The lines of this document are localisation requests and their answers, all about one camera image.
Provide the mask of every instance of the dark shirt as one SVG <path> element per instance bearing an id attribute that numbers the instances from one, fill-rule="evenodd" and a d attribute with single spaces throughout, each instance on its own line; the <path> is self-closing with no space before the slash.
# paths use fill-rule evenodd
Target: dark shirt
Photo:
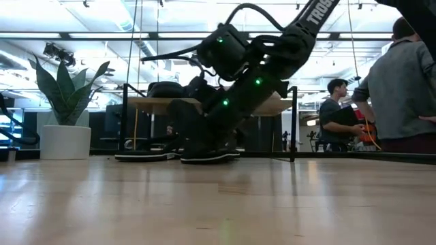
<path id="1" fill-rule="evenodd" d="M 335 133 L 324 129 L 324 125 L 328 124 L 330 120 L 330 115 L 333 112 L 339 111 L 341 106 L 333 99 L 328 98 L 321 104 L 320 108 L 320 140 L 327 143 L 348 143 L 349 138 L 344 136 L 343 133 Z"/>
<path id="2" fill-rule="evenodd" d="M 401 139 L 436 133 L 436 124 L 419 116 L 436 115 L 436 65 L 423 42 L 407 39 L 391 45 L 353 94 L 371 96 L 378 138 Z"/>

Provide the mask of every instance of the green led light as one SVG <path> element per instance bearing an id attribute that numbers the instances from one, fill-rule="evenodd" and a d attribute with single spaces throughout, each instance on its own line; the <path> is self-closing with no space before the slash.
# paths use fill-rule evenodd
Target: green led light
<path id="1" fill-rule="evenodd" d="M 256 80 L 255 80 L 255 83 L 256 83 L 257 85 L 261 85 L 261 83 L 262 83 L 262 79 L 261 79 L 261 78 L 256 79 Z"/>

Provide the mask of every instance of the gray jacket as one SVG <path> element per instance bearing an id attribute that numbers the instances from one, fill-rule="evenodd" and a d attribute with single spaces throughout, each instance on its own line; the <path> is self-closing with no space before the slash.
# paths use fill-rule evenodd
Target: gray jacket
<path id="1" fill-rule="evenodd" d="M 418 118 L 436 116 L 436 65 L 425 44 L 408 39 L 393 43 L 352 99 L 369 97 L 381 140 L 436 133 L 435 123 Z"/>

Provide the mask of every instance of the white plant pot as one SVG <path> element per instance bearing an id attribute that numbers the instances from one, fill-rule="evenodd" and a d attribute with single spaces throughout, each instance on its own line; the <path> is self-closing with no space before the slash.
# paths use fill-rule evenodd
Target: white plant pot
<path id="1" fill-rule="evenodd" d="M 48 125 L 42 128 L 43 160 L 79 160 L 89 158 L 91 128 Z"/>

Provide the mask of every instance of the wooden floor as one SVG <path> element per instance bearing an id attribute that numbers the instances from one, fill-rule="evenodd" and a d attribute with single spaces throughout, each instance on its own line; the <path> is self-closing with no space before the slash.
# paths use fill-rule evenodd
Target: wooden floor
<path id="1" fill-rule="evenodd" d="M 436 244 L 436 166 L 355 159 L 0 165 L 0 244 Z"/>

